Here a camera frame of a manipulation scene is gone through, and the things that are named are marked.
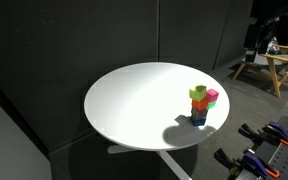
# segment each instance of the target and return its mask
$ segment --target red block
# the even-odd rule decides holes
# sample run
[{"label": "red block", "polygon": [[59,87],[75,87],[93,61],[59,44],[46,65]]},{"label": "red block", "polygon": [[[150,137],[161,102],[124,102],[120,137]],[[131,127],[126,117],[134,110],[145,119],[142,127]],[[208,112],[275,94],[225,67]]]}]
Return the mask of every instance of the red block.
[{"label": "red block", "polygon": [[200,102],[192,100],[192,106],[198,110],[202,111],[207,108],[208,103],[210,102],[209,98],[205,96]]}]

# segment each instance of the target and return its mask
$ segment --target green block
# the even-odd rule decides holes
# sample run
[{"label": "green block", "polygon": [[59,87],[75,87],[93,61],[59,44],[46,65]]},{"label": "green block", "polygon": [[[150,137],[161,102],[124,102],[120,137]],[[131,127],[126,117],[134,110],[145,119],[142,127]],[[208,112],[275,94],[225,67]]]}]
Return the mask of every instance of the green block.
[{"label": "green block", "polygon": [[206,96],[206,86],[198,85],[190,89],[190,98],[195,101],[201,101]]},{"label": "green block", "polygon": [[207,109],[207,110],[212,109],[212,108],[215,106],[215,104],[216,104],[216,101],[209,102],[206,109]]}]

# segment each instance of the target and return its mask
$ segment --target black wall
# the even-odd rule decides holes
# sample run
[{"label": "black wall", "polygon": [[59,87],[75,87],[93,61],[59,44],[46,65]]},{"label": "black wall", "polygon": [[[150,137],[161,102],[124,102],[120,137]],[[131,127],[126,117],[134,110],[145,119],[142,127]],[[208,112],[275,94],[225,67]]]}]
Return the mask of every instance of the black wall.
[{"label": "black wall", "polygon": [[105,73],[158,60],[210,72],[215,63],[234,60],[242,52],[248,5],[237,0],[0,1],[0,88],[55,150],[92,131],[83,117],[83,96]]}]

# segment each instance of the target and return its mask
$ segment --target gray floor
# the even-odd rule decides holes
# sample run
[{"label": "gray floor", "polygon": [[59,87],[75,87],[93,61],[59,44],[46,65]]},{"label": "gray floor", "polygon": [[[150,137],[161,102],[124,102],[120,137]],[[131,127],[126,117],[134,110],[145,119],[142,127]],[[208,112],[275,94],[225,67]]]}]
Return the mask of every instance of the gray floor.
[{"label": "gray floor", "polygon": [[[230,99],[230,113],[221,129],[198,145],[170,152],[194,180],[227,179],[228,170],[213,158],[213,153],[222,148],[231,158],[241,157],[243,150],[252,145],[237,132],[243,123],[260,129],[265,123],[288,116],[288,84],[281,86],[282,98],[278,99],[269,93],[272,87],[269,82],[247,72],[232,81],[233,72],[233,68],[224,68],[211,73]],[[136,151],[109,155],[110,144],[93,134],[52,153],[53,180],[178,179],[156,153]]]}]

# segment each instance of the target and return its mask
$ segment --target blue block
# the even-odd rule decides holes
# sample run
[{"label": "blue block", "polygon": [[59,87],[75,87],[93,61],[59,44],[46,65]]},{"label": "blue block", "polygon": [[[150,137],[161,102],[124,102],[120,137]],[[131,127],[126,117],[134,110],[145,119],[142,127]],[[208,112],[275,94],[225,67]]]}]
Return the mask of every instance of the blue block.
[{"label": "blue block", "polygon": [[191,121],[192,121],[193,126],[204,126],[206,122],[206,118],[203,117],[201,119],[196,120],[193,117],[191,117]]}]

